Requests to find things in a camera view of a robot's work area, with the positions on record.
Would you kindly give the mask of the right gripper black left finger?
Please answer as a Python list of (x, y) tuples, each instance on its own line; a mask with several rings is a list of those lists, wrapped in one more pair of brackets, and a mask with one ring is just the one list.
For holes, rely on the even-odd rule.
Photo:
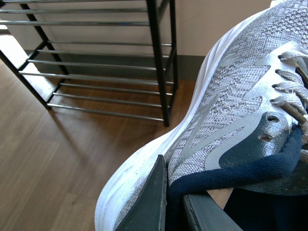
[(157, 160), (118, 231), (163, 231), (167, 206), (167, 167), (162, 155)]

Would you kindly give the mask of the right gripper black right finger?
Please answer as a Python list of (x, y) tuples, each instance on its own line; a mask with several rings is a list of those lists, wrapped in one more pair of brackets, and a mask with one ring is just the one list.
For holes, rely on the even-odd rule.
[(240, 231), (209, 194), (183, 197), (185, 226), (189, 231)]

